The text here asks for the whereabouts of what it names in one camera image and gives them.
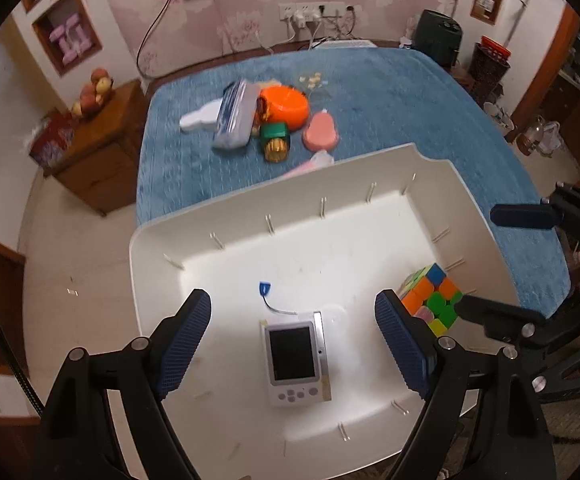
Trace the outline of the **white set-top box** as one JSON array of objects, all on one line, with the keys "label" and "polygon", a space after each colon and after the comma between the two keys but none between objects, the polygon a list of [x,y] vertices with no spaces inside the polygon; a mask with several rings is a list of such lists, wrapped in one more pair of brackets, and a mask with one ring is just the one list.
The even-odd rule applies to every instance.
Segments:
[{"label": "white set-top box", "polygon": [[370,40],[348,39],[348,40],[327,40],[319,42],[314,46],[315,50],[337,50],[337,49],[372,49],[377,45]]}]

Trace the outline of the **multicolour puzzle cube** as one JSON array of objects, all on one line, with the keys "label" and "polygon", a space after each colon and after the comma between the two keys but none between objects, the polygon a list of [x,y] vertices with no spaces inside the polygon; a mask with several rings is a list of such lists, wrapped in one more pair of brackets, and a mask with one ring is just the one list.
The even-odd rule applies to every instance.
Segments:
[{"label": "multicolour puzzle cube", "polygon": [[410,274],[396,295],[407,312],[427,324],[436,337],[444,336],[455,324],[456,304],[464,296],[437,263]]}]

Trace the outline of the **orange round case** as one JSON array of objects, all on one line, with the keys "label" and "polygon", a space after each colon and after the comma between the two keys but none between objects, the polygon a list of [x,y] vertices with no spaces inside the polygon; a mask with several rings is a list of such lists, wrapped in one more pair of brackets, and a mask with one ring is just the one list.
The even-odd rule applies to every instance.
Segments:
[{"label": "orange round case", "polygon": [[307,96],[292,87],[276,84],[259,92],[256,119],[262,124],[283,122],[290,131],[305,125],[309,116]]}]

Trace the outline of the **white bottle-shaped plastic piece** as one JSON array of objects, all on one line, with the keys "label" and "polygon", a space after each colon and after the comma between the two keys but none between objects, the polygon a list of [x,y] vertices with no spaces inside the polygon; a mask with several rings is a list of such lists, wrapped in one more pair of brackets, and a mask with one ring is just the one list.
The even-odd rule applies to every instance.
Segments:
[{"label": "white bottle-shaped plastic piece", "polygon": [[214,129],[220,111],[222,99],[209,101],[193,112],[183,114],[179,119],[181,131],[188,132],[194,129]]}]

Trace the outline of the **white toy camera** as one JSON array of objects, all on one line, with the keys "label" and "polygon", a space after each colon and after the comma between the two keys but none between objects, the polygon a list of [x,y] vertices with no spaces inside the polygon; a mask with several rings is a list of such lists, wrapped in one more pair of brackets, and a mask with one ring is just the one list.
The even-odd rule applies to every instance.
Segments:
[{"label": "white toy camera", "polygon": [[275,408],[332,400],[325,326],[320,311],[262,325],[269,401]]}]

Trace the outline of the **fruit pile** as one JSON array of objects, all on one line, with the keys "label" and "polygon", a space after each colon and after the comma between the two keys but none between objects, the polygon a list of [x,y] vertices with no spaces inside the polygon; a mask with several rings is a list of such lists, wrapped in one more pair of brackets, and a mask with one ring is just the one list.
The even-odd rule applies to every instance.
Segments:
[{"label": "fruit pile", "polygon": [[114,93],[114,79],[102,67],[90,75],[90,81],[81,88],[79,99],[70,108],[70,114],[77,120],[89,119],[99,113]]}]

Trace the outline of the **green gold perfume bottle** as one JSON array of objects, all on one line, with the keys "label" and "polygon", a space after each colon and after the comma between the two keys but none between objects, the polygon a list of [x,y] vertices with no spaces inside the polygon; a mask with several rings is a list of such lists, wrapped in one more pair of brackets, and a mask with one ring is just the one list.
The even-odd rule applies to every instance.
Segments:
[{"label": "green gold perfume bottle", "polygon": [[259,129],[259,145],[266,162],[283,162],[291,148],[288,126],[284,122],[266,122]]}]

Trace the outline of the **red tissue box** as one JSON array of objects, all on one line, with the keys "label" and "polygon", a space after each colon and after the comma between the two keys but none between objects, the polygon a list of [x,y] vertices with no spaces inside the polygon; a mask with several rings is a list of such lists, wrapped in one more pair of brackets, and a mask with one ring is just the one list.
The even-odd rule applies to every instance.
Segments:
[{"label": "red tissue box", "polygon": [[26,141],[28,156],[41,168],[58,165],[73,144],[75,122],[72,114],[51,110],[32,128]]}]

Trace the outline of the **clear box yellow pieces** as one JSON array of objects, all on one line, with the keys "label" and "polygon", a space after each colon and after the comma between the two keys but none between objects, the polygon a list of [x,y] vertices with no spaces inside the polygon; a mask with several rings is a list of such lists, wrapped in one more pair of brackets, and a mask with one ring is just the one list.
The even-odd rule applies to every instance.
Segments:
[{"label": "clear box yellow pieces", "polygon": [[329,80],[322,72],[300,74],[297,77],[297,88],[308,99],[327,99],[330,96]]}]

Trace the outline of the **dark waste bin red lid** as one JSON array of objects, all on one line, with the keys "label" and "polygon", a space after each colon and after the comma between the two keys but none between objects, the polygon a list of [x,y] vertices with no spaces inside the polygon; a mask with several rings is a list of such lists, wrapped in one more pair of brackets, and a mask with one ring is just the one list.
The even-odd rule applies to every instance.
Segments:
[{"label": "dark waste bin red lid", "polygon": [[468,74],[473,83],[470,96],[482,106],[508,72],[511,52],[490,37],[482,36],[474,45]]}]

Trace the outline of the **clear box blue label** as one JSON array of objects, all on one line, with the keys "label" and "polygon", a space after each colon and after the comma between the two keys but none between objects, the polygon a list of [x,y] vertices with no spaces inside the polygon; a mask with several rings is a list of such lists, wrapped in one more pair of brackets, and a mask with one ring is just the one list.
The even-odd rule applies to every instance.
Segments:
[{"label": "clear box blue label", "polygon": [[249,143],[260,93],[261,87],[246,79],[227,85],[218,110],[212,148],[231,151]]}]

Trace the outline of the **pink dumbbells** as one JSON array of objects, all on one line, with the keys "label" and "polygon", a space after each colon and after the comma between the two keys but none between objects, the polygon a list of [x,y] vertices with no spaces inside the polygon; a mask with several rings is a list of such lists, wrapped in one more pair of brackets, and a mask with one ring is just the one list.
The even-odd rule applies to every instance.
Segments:
[{"label": "pink dumbbells", "polygon": [[49,41],[60,49],[63,66],[73,63],[94,47],[94,41],[84,28],[78,12],[70,14],[63,24],[56,26],[50,32]]}]

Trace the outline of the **white plastic tray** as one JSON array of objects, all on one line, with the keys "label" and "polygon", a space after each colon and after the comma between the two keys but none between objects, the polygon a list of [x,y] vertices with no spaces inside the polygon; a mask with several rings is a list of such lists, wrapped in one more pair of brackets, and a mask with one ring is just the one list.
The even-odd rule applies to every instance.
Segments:
[{"label": "white plastic tray", "polygon": [[[139,330],[193,289],[212,317],[164,406],[204,479],[329,479],[405,444],[422,408],[375,322],[375,296],[435,263],[467,294],[516,304],[514,280],[455,167],[405,144],[276,179],[140,226]],[[325,319],[332,398],[270,403],[262,329]]]}]

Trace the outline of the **pink stick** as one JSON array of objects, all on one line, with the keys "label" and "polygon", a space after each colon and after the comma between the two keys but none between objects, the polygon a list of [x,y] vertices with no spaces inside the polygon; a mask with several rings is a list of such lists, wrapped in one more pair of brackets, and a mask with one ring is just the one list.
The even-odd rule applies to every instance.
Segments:
[{"label": "pink stick", "polygon": [[332,155],[330,155],[327,151],[321,150],[316,152],[307,162],[303,162],[299,166],[291,169],[290,171],[281,174],[279,177],[280,180],[293,178],[301,176],[302,174],[309,174],[315,170],[323,169],[333,165],[335,159]]}]

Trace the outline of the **pink peach-shaped toy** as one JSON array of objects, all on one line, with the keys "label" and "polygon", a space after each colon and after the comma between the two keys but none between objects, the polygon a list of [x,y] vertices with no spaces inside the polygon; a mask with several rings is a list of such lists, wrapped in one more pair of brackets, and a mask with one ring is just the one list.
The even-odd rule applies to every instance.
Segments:
[{"label": "pink peach-shaped toy", "polygon": [[331,151],[337,146],[339,140],[340,136],[334,119],[327,110],[314,114],[302,133],[302,142],[311,152]]}]

